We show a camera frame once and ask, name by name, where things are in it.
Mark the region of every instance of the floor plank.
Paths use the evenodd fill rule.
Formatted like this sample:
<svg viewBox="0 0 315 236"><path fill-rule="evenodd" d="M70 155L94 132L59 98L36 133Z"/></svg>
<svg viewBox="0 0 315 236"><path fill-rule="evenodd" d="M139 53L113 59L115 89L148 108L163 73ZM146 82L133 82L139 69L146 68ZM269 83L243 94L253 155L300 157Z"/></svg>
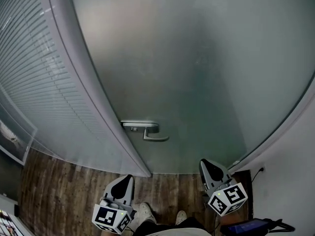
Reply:
<svg viewBox="0 0 315 236"><path fill-rule="evenodd" d="M91 222L94 204L99 203L106 185L119 176L31 149L22 171L20 218L36 236L100 236L101 230ZM246 190L251 185L247 172L235 177ZM203 188L198 174L135 177L133 207L137 210L140 203L149 203L157 222L163 224L174 224L177 212L184 210L211 232L215 213L203 204ZM247 219L247 203L237 212ZM136 214L130 227L135 229L138 223Z"/></svg>

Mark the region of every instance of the device screen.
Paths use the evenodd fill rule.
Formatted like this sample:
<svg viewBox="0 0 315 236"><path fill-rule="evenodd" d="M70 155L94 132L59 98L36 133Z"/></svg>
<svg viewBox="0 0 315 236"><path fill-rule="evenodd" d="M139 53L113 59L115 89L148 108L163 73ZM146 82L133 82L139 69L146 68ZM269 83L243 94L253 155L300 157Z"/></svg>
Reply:
<svg viewBox="0 0 315 236"><path fill-rule="evenodd" d="M249 222L241 224L241 225L231 226L231 227L229 227L229 229L234 233L240 234L240 233L244 233L244 232L250 231L252 229L256 229L258 227L264 226L266 224L268 224L267 221L260 220L260 219L254 219L252 221L249 221Z"/></svg>

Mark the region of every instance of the door lock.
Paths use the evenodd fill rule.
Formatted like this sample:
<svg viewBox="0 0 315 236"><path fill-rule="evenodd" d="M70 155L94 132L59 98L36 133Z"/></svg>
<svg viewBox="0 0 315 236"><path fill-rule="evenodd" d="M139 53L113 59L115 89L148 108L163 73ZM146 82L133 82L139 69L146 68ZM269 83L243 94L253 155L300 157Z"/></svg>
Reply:
<svg viewBox="0 0 315 236"><path fill-rule="evenodd" d="M156 134L159 132L159 124L154 122L123 120L121 121L121 124L126 131L134 133L143 132L143 140L147 142L165 142L169 139L168 136L162 138L154 138L149 136L149 134Z"/></svg>

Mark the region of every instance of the glass door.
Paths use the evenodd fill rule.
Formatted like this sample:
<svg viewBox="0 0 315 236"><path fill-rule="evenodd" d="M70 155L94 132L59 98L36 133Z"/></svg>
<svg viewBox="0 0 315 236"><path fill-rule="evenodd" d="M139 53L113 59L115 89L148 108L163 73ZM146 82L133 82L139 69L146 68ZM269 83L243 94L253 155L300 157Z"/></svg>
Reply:
<svg viewBox="0 0 315 236"><path fill-rule="evenodd" d="M154 173L232 165L290 113L314 73L315 0L73 0L99 80Z"/></svg>

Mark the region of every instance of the shoe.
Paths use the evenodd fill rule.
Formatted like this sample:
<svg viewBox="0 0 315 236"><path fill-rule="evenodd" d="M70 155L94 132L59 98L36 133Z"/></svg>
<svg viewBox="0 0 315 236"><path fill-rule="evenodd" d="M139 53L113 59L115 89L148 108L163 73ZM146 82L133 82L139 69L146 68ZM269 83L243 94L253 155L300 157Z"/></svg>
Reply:
<svg viewBox="0 0 315 236"><path fill-rule="evenodd" d="M176 223L175 225L179 225L180 223L182 223L184 220L187 219L187 214L186 212L184 212L183 210L179 211L177 213L177 216L176 216Z"/></svg>
<svg viewBox="0 0 315 236"><path fill-rule="evenodd" d="M157 223L156 218L154 218L150 207L146 203L140 204L140 211L139 211L139 222L142 224L146 220L152 220L154 223Z"/></svg>

